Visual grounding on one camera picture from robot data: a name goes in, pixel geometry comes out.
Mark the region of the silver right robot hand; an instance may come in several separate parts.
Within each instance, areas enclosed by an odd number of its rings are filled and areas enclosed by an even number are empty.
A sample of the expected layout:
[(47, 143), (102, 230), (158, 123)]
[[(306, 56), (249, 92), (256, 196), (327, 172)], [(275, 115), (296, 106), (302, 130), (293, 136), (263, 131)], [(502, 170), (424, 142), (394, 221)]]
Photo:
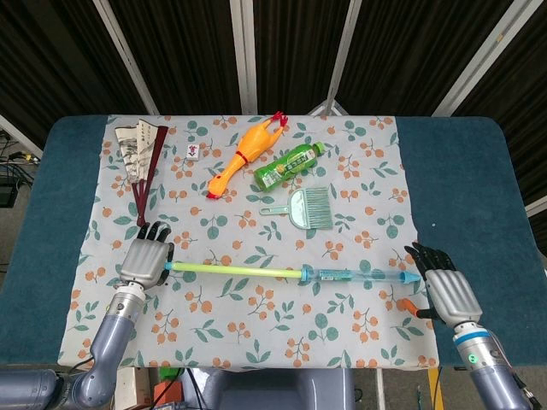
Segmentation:
[(451, 258), (440, 249), (417, 242), (404, 249), (414, 260), (430, 301), (430, 307), (418, 309), (415, 316), (440, 320), (452, 329), (467, 322), (478, 324), (482, 309), (469, 282)]

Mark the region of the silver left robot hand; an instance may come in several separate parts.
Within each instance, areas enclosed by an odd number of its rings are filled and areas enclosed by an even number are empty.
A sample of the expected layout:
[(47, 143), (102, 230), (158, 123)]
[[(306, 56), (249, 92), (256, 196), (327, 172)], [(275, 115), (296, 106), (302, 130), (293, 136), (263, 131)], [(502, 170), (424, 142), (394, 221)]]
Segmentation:
[(170, 233), (171, 229), (161, 221), (144, 223), (121, 264), (120, 279), (124, 283), (136, 282), (145, 290), (163, 285), (169, 276), (166, 264), (174, 257), (174, 244), (166, 241)]

